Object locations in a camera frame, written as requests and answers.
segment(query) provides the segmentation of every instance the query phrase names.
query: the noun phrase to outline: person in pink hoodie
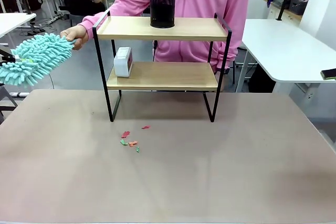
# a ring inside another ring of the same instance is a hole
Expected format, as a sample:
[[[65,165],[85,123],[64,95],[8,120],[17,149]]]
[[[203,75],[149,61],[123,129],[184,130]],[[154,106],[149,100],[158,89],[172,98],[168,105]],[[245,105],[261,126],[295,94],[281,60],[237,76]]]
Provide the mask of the person in pink hoodie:
[[[140,16],[149,6],[150,0],[115,0],[110,7],[112,16]],[[176,0],[175,17],[210,18],[215,13],[222,15],[233,31],[225,68],[237,55],[237,48],[242,41],[248,0]],[[69,41],[77,39],[75,49],[93,37],[92,27],[102,13],[87,16],[83,22],[61,32]],[[210,42],[199,41],[159,41],[155,61],[207,62]],[[216,72],[222,67],[225,42],[215,42],[211,66]]]

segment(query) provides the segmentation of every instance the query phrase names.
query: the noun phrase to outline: teal chenille mop head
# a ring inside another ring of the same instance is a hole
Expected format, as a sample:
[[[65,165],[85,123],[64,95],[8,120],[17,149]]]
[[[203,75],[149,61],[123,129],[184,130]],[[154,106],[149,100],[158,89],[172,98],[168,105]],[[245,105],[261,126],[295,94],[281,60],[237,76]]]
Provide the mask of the teal chenille mop head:
[[[33,86],[37,79],[42,79],[71,57],[73,43],[55,34],[35,35],[23,41],[12,50],[20,61],[0,66],[0,83]]]

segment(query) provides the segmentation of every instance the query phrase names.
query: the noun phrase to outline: pink hoodie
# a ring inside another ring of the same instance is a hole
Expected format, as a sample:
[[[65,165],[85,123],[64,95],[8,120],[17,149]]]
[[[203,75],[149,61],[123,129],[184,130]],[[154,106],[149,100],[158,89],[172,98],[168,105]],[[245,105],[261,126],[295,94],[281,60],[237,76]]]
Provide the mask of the pink hoodie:
[[[150,0],[115,0],[110,7],[112,16],[140,16]],[[244,25],[247,14],[248,0],[176,0],[175,17],[213,17],[215,12],[222,14],[224,20],[231,27],[233,34],[230,43],[226,67],[234,61],[237,47],[242,41]],[[86,28],[89,38],[92,38],[92,27],[101,13],[87,16],[80,24]],[[210,42],[199,41],[159,41],[155,61],[187,61],[206,62]],[[211,65],[221,68],[223,63],[225,43],[215,42],[213,47]]]

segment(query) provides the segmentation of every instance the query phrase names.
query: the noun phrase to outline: black mesh cup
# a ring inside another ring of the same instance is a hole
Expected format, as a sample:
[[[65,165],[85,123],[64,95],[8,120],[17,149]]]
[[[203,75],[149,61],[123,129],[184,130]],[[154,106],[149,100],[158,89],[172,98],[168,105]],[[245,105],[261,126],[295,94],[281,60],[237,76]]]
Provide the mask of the black mesh cup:
[[[151,26],[170,28],[175,25],[175,0],[151,0]]]

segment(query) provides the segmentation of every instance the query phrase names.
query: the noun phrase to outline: white device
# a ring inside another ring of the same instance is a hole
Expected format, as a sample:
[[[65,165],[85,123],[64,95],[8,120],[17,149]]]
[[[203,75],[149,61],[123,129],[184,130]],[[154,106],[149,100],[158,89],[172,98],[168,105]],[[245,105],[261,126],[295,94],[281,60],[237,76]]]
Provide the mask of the white device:
[[[129,77],[133,67],[132,48],[120,47],[114,58],[114,71],[117,77]]]

